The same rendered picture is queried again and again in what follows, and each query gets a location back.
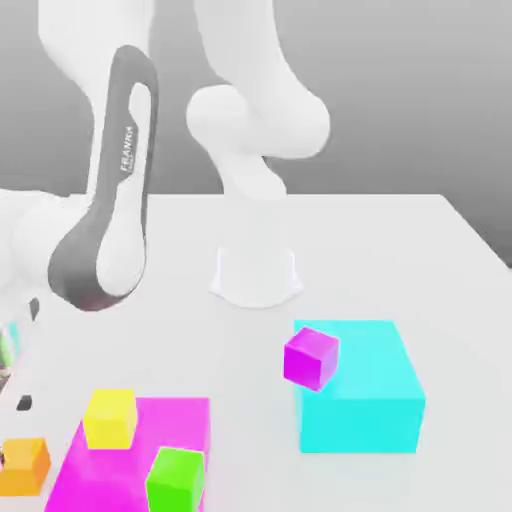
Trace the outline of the small yellow cube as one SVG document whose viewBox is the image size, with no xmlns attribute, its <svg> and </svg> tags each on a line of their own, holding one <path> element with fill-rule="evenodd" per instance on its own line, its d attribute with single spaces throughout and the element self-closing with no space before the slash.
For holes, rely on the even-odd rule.
<svg viewBox="0 0 512 512">
<path fill-rule="evenodd" d="M 83 429 L 91 450 L 128 450 L 138 423 L 132 389 L 97 389 L 89 400 Z"/>
</svg>

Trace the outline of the small green cube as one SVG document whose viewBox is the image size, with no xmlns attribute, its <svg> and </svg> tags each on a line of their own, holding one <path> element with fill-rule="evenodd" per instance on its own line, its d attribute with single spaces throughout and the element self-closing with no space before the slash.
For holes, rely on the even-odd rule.
<svg viewBox="0 0 512 512">
<path fill-rule="evenodd" d="M 201 451 L 160 447 L 146 478 L 149 512 L 199 512 L 204 481 Z"/>
</svg>

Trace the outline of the small orange cube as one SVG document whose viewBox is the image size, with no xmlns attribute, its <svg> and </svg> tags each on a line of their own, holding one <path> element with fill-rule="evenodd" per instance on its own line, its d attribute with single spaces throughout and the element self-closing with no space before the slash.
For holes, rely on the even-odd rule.
<svg viewBox="0 0 512 512">
<path fill-rule="evenodd" d="M 37 496 L 51 466 L 44 438 L 7 439 L 0 470 L 0 496 Z"/>
</svg>

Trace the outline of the small purple cube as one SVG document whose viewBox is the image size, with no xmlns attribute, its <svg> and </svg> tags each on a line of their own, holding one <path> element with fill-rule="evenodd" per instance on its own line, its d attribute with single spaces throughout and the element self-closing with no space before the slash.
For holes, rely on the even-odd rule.
<svg viewBox="0 0 512 512">
<path fill-rule="evenodd" d="M 284 346 L 285 379 L 319 392 L 338 367 L 340 340 L 310 327 L 301 327 Z"/>
</svg>

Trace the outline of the large cyan box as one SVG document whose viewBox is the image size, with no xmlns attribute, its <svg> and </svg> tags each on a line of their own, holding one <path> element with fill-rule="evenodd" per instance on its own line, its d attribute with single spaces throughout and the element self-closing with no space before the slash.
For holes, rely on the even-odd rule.
<svg viewBox="0 0 512 512">
<path fill-rule="evenodd" d="M 391 320 L 298 319 L 340 340 L 338 367 L 318 391 L 294 387 L 302 453 L 408 454 L 417 450 L 426 396 Z"/>
</svg>

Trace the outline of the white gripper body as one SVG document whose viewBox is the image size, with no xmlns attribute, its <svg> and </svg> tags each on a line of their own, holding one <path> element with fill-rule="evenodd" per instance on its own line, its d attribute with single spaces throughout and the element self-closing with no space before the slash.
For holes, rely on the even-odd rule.
<svg viewBox="0 0 512 512">
<path fill-rule="evenodd" d="M 32 406 L 19 411 L 18 403 L 24 395 L 32 397 Z M 43 390 L 20 375 L 11 375 L 0 393 L 0 439 L 35 437 Z"/>
</svg>

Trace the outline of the large pink box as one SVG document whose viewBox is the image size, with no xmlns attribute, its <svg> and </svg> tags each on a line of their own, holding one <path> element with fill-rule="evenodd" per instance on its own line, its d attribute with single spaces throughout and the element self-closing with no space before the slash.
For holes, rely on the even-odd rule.
<svg viewBox="0 0 512 512">
<path fill-rule="evenodd" d="M 149 512 L 146 479 L 158 450 L 210 451 L 210 402 L 195 397 L 138 397 L 128 450 L 90 450 L 73 436 L 44 512 Z"/>
</svg>

